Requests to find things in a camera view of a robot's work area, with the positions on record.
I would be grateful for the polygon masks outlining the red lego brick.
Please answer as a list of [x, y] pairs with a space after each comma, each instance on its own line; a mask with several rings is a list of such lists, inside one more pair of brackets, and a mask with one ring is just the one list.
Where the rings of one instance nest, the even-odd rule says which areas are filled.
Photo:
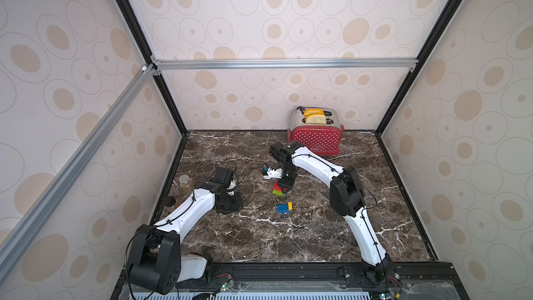
[[279, 191], [285, 193], [285, 191], [278, 185], [278, 183], [274, 183], [273, 190], [279, 190]]

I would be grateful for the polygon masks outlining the lime green lego brick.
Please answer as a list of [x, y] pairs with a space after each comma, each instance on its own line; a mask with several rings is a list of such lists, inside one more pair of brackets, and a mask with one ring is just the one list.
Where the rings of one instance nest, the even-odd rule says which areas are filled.
[[286, 197], [286, 194], [279, 190], [273, 190], [272, 193], [277, 196]]

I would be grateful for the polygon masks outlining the blue lego brick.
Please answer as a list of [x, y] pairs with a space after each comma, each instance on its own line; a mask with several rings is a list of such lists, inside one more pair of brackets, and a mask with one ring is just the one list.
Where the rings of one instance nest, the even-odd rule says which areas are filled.
[[287, 213], [290, 213], [292, 211], [288, 210], [287, 203], [286, 203], [286, 204], [277, 205], [277, 212], [280, 213], [280, 214], [287, 214]]

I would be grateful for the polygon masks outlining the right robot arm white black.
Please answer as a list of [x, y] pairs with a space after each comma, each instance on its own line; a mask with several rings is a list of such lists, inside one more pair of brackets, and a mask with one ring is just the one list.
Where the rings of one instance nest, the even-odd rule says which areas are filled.
[[264, 167], [262, 174], [266, 180], [277, 180], [273, 193], [287, 195], [293, 189], [300, 169], [323, 182], [329, 188], [331, 208], [344, 218], [359, 245], [362, 260], [366, 263], [363, 276], [367, 283], [376, 287], [386, 284], [393, 262], [371, 225], [364, 186], [356, 169], [331, 163], [297, 141], [287, 145], [276, 142], [270, 146], [269, 153], [279, 168]]

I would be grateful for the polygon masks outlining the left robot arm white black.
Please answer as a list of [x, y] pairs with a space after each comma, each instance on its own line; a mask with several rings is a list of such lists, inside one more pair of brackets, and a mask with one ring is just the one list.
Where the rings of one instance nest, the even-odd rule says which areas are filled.
[[177, 283], [202, 279], [208, 259], [183, 255], [181, 244], [195, 224], [208, 212], [228, 214], [242, 208], [242, 195], [224, 188], [192, 191], [187, 201], [152, 226], [141, 225], [128, 245], [126, 281], [153, 293], [168, 294]]

